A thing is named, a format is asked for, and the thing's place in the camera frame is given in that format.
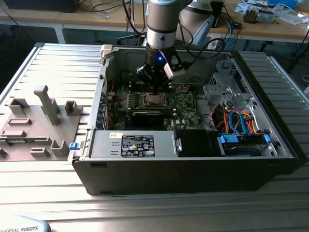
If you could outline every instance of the aluminum profile table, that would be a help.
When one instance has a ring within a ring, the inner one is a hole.
[[[76,140],[85,136],[100,68],[100,46],[35,47],[1,94],[0,122],[12,97],[46,84],[61,104],[84,106]],[[0,162],[0,214],[50,223],[52,231],[309,231],[309,165],[278,176],[257,192],[90,196],[66,161]]]

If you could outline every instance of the electronic component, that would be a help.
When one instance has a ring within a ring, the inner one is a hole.
[[[137,58],[128,59],[132,54]],[[253,70],[262,60],[276,70],[272,80],[289,83],[288,76],[266,55],[229,55],[222,55],[218,62],[217,57],[199,60],[191,71],[202,81],[193,78],[185,85],[188,76],[184,76],[183,82],[171,82],[158,95],[149,91],[146,83],[138,90],[137,85],[128,86],[128,78],[115,81],[109,88],[115,92],[113,103],[118,105],[109,109],[111,129],[89,129],[84,140],[87,149],[71,152],[70,160],[87,192],[130,195],[256,190],[272,177],[289,174],[307,162],[303,147],[278,115],[281,111],[260,86],[259,81],[265,78],[255,77],[260,72]],[[107,78],[116,79],[119,70],[134,67],[141,58],[140,49],[134,53],[133,48],[117,47],[104,63]],[[211,85],[201,84],[207,81]],[[267,93],[273,93],[271,97],[278,92],[269,82],[264,85]],[[306,107],[309,105],[301,90],[288,91],[295,93],[298,102],[302,99]]]
[[[220,137],[223,150],[226,156],[263,156],[266,147],[269,145],[269,136],[263,133],[250,136],[236,136],[223,134]]]
[[[255,6],[248,6],[246,13],[243,16],[243,21],[246,23],[272,23],[275,20],[275,15],[271,9],[257,8]]]

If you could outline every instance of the wooden table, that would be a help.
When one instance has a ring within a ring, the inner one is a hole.
[[[106,0],[93,0],[93,5],[104,3]],[[281,41],[300,43],[307,33],[306,24],[292,25],[276,18],[273,24],[243,22],[243,15],[235,13],[234,10],[240,0],[226,0],[226,8],[234,21],[242,23],[239,33],[240,39]],[[126,16],[123,7],[119,6],[108,11],[109,18],[102,16],[104,13],[86,12],[78,8],[74,13],[61,13],[57,11],[35,11],[35,10],[11,10],[8,9],[3,0],[1,6],[5,11],[21,26],[52,27],[55,29],[58,42],[65,44],[63,29],[91,29],[91,30],[126,30]],[[115,0],[112,4],[106,4],[96,9],[106,9],[121,4],[120,0]],[[143,27],[142,5],[135,5],[135,27],[141,30]],[[90,2],[87,0],[82,7],[91,10]],[[298,5],[296,11],[309,11],[309,6]],[[9,16],[0,8],[0,24],[15,25]],[[228,32],[225,22],[222,21],[218,28],[212,28],[208,36],[212,38],[222,38]]]

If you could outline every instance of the circuit board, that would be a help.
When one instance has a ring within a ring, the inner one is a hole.
[[[172,85],[169,92],[158,93],[155,96],[150,92],[133,92],[122,86],[115,91],[113,104],[110,104],[110,129],[161,131],[199,129],[199,117],[193,104],[193,93],[183,85]],[[154,126],[152,123],[147,126],[135,125],[132,123],[134,112],[161,114],[163,123],[159,126]]]

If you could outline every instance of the power supply label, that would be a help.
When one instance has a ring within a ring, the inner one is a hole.
[[[121,156],[155,157],[155,143],[153,135],[124,135],[121,141]]]

